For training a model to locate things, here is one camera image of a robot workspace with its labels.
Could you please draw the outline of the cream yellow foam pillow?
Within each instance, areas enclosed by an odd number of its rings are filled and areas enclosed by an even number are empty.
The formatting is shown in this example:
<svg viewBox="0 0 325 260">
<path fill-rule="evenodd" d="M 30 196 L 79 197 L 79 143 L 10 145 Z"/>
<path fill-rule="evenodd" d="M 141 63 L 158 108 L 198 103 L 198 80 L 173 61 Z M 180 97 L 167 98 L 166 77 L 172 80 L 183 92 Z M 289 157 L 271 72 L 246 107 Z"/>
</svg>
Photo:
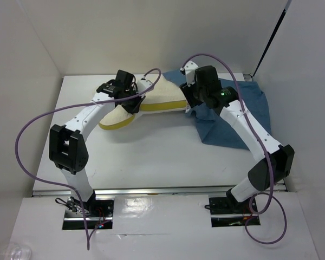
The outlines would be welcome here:
<svg viewBox="0 0 325 260">
<path fill-rule="evenodd" d="M 111 131 L 123 128 L 145 114 L 185 111 L 187 101 L 179 87 L 162 76 L 146 98 L 137 113 L 131 114 L 123 105 L 117 105 L 99 122 L 100 128 Z"/>
</svg>

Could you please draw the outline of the blue fabric pillowcase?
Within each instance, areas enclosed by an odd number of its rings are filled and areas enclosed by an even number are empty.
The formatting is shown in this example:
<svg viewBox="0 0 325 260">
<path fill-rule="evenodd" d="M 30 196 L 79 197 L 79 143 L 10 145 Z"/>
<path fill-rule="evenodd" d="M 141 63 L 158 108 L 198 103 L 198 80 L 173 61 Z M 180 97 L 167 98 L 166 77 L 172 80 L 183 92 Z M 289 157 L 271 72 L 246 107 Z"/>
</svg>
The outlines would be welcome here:
<svg viewBox="0 0 325 260">
<path fill-rule="evenodd" d="M 257 82 L 238 81 L 242 99 L 263 128 L 271 133 L 267 98 Z M 247 150 L 246 144 L 232 127 L 205 104 L 191 108 L 186 116 L 193 119 L 202 143 Z"/>
</svg>

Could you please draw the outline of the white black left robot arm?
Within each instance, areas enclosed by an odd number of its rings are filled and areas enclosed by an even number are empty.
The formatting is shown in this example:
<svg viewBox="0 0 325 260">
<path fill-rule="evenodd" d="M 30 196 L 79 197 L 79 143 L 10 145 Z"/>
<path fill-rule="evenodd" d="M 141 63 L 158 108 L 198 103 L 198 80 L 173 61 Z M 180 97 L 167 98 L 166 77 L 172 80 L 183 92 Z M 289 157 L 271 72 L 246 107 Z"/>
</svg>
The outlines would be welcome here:
<svg viewBox="0 0 325 260">
<path fill-rule="evenodd" d="M 53 125 L 49 132 L 49 159 L 61 170 L 67 184 L 76 190 L 71 197 L 77 204 L 77 210 L 84 216 L 92 215 L 96 210 L 96 195 L 90 186 L 86 174 L 89 154 L 86 140 L 99 122 L 121 104 L 119 99 L 128 101 L 129 110 L 137 112 L 145 94 L 152 89 L 152 82 L 142 78 L 133 82 L 134 75 L 118 70 L 116 78 L 100 85 L 90 102 L 75 117 L 64 125 Z"/>
</svg>

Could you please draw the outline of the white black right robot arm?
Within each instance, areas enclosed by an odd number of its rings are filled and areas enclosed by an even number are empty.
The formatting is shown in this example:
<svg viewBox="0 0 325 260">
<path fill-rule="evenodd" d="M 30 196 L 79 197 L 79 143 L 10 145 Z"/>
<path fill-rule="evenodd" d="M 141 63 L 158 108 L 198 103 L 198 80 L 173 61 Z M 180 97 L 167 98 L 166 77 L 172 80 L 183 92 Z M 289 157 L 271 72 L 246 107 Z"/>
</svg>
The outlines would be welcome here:
<svg viewBox="0 0 325 260">
<path fill-rule="evenodd" d="M 240 100 L 238 91 L 222 87 L 215 67 L 199 67 L 189 62 L 180 72 L 186 77 L 180 89 L 190 107 L 205 105 L 213 110 L 238 134 L 256 162 L 247 177 L 226 193 L 226 208 L 238 212 L 254 194 L 290 174 L 295 151 L 290 145 L 283 146 L 264 129 Z"/>
</svg>

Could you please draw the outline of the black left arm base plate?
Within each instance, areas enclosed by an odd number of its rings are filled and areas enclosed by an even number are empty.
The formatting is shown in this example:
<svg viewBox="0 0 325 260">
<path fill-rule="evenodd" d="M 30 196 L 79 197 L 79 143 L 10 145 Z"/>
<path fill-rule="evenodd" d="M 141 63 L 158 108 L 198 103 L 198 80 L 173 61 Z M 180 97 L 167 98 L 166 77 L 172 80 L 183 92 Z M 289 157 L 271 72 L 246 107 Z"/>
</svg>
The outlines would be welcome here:
<svg viewBox="0 0 325 260">
<path fill-rule="evenodd" d="M 62 230 L 84 230 L 83 211 L 71 198 L 66 201 L 58 198 L 56 202 L 65 206 Z M 84 210 L 87 228 L 92 230 L 112 229 L 113 226 L 114 199 L 98 200 L 95 208 Z"/>
</svg>

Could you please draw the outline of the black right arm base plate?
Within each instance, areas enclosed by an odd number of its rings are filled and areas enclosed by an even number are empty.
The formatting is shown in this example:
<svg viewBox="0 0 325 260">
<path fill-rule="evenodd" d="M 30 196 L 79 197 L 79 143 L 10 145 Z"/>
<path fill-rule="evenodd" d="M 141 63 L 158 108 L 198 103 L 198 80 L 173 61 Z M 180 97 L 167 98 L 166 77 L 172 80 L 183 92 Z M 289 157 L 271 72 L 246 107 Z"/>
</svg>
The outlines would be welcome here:
<svg viewBox="0 0 325 260">
<path fill-rule="evenodd" d="M 249 226 L 260 225 L 259 216 L 250 211 L 249 205 L 255 211 L 257 210 L 255 200 L 249 204 L 249 199 L 247 199 L 232 207 L 225 197 L 211 197 L 204 208 L 210 212 L 213 228 L 244 226 L 247 220 L 249 220 Z"/>
</svg>

